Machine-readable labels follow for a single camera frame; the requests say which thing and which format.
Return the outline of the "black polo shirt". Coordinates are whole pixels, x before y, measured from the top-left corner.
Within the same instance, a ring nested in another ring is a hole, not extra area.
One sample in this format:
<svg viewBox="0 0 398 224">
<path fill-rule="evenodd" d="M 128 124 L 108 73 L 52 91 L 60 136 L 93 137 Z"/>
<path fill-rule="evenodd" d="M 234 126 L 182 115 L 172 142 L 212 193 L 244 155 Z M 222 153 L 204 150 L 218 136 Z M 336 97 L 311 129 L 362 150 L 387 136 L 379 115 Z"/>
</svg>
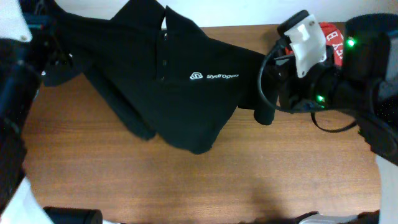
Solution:
<svg viewBox="0 0 398 224">
<path fill-rule="evenodd" d="M 45 5 L 72 56 L 46 68 L 45 84 L 84 75 L 136 136 L 203 154 L 236 108 L 273 122 L 276 89 L 264 80 L 265 100 L 257 89 L 263 54 L 212 39 L 157 1 L 129 1 L 111 19 Z"/>
</svg>

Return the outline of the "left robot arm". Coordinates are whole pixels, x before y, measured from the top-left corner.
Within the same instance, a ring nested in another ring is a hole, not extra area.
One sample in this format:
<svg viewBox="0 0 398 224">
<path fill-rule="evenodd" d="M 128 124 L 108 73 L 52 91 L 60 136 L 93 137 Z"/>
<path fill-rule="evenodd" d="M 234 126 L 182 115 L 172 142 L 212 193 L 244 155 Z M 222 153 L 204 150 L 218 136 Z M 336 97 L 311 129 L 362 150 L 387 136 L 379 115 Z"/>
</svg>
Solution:
<svg viewBox="0 0 398 224">
<path fill-rule="evenodd" d="M 48 68 L 73 68 L 53 1 L 1 1 L 1 223 L 104 223 L 98 209 L 41 207 L 22 130 Z"/>
</svg>

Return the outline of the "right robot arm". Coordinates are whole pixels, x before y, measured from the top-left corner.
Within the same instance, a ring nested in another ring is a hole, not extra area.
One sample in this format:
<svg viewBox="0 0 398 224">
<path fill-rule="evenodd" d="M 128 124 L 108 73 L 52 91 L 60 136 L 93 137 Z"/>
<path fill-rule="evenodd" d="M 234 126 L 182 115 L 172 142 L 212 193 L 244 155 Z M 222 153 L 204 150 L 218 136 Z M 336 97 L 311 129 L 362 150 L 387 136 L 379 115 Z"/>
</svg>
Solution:
<svg viewBox="0 0 398 224">
<path fill-rule="evenodd" d="M 381 176 L 381 208 L 353 217 L 319 213 L 306 223 L 397 222 L 397 16 L 365 14 L 348 20 L 343 59 L 328 56 L 326 37 L 313 14 L 300 11 L 277 29 L 279 40 L 268 59 L 280 103 L 288 113 L 335 110 L 353 118 L 376 156 Z"/>
</svg>

